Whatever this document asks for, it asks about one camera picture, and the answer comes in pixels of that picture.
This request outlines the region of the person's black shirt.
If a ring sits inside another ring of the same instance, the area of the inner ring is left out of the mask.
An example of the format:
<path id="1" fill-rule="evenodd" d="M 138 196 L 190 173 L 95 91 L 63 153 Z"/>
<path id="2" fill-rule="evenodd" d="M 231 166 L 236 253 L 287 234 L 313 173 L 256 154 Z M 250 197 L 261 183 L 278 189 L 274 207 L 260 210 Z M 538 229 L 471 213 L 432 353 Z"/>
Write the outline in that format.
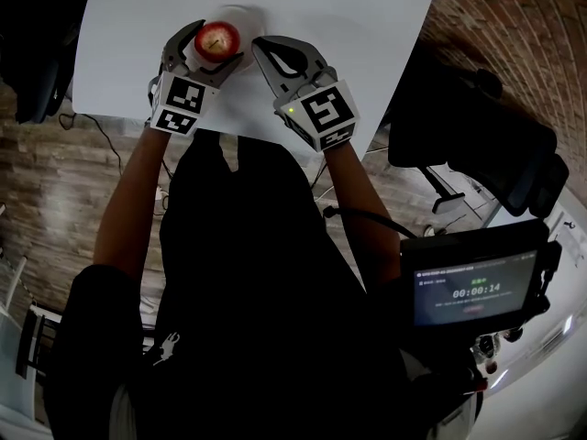
<path id="1" fill-rule="evenodd" d="M 482 406 L 471 357 L 399 348 L 394 285 L 368 292 L 282 146 L 200 130 L 170 184 L 165 288 L 143 349 L 140 284 L 73 280 L 45 382 L 54 440 L 459 440 Z"/>

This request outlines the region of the black office chair with headrest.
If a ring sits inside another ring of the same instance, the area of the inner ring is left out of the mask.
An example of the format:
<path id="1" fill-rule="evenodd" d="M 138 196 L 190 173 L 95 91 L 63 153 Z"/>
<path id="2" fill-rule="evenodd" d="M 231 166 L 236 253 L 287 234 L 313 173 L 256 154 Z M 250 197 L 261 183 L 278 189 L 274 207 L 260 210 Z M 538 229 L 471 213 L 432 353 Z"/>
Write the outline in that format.
<path id="1" fill-rule="evenodd" d="M 61 40 L 33 45 L 32 61 L 15 88 L 19 124 L 41 124 L 57 113 L 72 81 L 80 28 L 71 24 Z"/>

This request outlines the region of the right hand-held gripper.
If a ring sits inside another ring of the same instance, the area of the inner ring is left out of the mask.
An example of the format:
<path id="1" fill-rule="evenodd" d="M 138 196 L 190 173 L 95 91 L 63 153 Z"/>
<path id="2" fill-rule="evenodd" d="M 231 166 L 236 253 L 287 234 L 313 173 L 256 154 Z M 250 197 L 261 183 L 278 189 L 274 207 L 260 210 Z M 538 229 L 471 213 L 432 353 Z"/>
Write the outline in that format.
<path id="1" fill-rule="evenodd" d="M 273 107 L 284 124 L 316 152 L 350 141 L 360 119 L 344 80 L 312 44 L 285 36 L 263 36 L 251 43 L 262 74 L 278 97 Z M 298 78 L 290 90 L 290 84 Z"/>

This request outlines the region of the person's right forearm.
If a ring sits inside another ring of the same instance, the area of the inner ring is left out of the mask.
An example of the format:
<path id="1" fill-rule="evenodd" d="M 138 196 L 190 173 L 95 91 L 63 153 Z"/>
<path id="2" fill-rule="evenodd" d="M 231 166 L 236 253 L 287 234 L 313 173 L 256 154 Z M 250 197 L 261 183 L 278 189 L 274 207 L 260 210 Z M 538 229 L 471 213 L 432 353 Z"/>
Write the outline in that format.
<path id="1" fill-rule="evenodd" d="M 348 142 L 325 151 L 338 207 L 388 219 L 354 148 Z M 345 233 L 367 292 L 375 292 L 400 277 L 400 236 L 363 215 L 342 216 Z"/>

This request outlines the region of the person's left forearm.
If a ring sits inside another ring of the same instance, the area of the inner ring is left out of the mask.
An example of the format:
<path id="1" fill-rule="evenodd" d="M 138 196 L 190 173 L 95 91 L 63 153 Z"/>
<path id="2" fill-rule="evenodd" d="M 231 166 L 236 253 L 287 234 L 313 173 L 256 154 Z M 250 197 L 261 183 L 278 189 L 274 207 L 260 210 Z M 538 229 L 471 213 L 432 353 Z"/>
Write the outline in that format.
<path id="1" fill-rule="evenodd" d="M 103 214 L 94 245 L 94 264 L 114 267 L 142 281 L 155 196 L 171 135 L 143 130 Z"/>

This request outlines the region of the black metal rack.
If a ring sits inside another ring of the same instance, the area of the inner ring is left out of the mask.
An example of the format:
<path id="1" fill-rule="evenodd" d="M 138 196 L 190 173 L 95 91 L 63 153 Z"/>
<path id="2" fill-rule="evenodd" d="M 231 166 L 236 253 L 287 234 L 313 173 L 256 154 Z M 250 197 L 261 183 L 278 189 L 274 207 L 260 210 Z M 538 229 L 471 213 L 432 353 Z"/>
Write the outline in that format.
<path id="1" fill-rule="evenodd" d="M 61 322 L 61 313 L 49 307 L 31 304 L 22 327 L 17 350 L 16 374 L 23 380 L 34 369 L 46 373 L 53 341 Z"/>

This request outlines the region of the white plate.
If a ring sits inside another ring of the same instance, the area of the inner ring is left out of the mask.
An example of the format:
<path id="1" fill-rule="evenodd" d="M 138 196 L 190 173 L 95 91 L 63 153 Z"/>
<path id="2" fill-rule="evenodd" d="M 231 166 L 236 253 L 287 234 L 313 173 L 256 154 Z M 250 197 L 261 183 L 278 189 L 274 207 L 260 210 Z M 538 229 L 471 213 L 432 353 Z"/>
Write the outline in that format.
<path id="1" fill-rule="evenodd" d="M 240 36 L 238 51 L 243 53 L 243 57 L 235 73 L 245 72 L 253 66 L 255 59 L 251 51 L 251 42 L 265 35 L 265 19 L 260 9 L 245 5 L 222 5 L 205 20 L 207 23 L 227 22 L 237 29 Z"/>

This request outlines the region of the black monitor screen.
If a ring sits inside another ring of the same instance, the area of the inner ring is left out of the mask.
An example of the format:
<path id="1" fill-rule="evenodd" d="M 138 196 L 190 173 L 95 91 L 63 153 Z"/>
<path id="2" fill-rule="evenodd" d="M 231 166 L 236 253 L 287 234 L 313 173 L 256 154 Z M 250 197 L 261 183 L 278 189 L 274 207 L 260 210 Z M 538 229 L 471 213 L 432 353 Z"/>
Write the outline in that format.
<path id="1" fill-rule="evenodd" d="M 479 336 L 546 313 L 562 252 L 548 236 L 535 219 L 404 240 L 401 277 L 413 328 Z"/>

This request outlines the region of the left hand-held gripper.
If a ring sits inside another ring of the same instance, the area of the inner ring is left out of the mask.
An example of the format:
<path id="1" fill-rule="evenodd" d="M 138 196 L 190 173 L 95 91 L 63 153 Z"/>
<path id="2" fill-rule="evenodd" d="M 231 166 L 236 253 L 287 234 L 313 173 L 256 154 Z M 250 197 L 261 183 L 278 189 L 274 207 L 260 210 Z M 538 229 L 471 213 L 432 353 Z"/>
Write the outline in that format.
<path id="1" fill-rule="evenodd" d="M 212 69 L 190 71 L 183 52 L 205 24 L 196 20 L 178 30 L 165 44 L 158 75 L 148 85 L 150 117 L 147 127 L 188 137 L 205 115 L 219 88 L 244 57 L 239 52 Z"/>

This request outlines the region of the red apple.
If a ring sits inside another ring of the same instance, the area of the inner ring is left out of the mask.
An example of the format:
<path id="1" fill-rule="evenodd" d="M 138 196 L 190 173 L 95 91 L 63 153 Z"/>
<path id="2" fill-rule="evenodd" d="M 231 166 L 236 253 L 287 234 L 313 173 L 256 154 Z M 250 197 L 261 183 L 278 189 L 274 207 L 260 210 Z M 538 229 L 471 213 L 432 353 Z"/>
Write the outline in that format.
<path id="1" fill-rule="evenodd" d="M 238 53 L 240 35 L 225 21 L 204 24 L 194 38 L 195 51 L 206 61 L 222 63 Z"/>

